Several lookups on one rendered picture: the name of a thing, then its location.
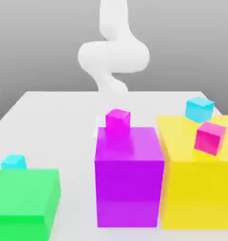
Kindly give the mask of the small cyan cube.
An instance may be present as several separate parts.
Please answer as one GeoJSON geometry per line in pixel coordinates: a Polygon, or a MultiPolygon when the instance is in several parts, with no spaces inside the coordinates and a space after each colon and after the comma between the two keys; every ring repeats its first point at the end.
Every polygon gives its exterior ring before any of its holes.
{"type": "Polygon", "coordinates": [[[9,154],[2,162],[2,169],[27,169],[24,155],[9,154]]]}
{"type": "Polygon", "coordinates": [[[203,98],[195,97],[186,102],[185,117],[196,122],[203,123],[212,118],[215,102],[203,98]]]}

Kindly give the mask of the large yellow box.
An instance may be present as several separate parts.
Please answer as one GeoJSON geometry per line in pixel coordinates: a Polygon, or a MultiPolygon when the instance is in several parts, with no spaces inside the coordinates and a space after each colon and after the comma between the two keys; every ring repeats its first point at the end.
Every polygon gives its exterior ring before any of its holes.
{"type": "Polygon", "coordinates": [[[159,216],[166,230],[228,230],[228,116],[221,151],[194,148],[199,125],[183,116],[159,115],[158,137],[165,158],[159,216]]]}

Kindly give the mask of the small magenta cube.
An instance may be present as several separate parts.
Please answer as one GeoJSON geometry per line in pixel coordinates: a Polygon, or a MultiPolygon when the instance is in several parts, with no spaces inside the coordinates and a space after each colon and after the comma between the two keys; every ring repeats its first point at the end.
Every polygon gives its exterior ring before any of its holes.
{"type": "Polygon", "coordinates": [[[121,109],[112,109],[105,116],[106,128],[111,131],[122,132],[130,129],[131,113],[121,109]]]}

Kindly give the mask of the small pink cube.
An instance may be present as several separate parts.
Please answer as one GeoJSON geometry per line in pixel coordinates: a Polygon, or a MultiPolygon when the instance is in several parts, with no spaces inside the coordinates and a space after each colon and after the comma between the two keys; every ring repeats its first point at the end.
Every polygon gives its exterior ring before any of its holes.
{"type": "Polygon", "coordinates": [[[204,122],[197,129],[194,148],[216,156],[223,146],[227,128],[211,122],[204,122]]]}

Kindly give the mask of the large green box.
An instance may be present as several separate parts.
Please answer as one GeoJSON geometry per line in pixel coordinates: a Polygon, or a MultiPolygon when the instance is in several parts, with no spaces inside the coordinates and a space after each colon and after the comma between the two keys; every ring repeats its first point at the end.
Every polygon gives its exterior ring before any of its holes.
{"type": "Polygon", "coordinates": [[[56,169],[0,170],[0,241],[48,241],[60,197],[56,169]]]}

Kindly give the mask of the large purple box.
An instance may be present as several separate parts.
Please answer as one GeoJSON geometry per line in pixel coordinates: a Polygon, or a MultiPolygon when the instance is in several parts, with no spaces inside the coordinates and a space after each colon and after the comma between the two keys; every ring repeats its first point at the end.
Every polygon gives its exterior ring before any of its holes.
{"type": "Polygon", "coordinates": [[[152,127],[126,137],[98,129],[94,159],[98,227],[156,227],[165,159],[152,127]]]}

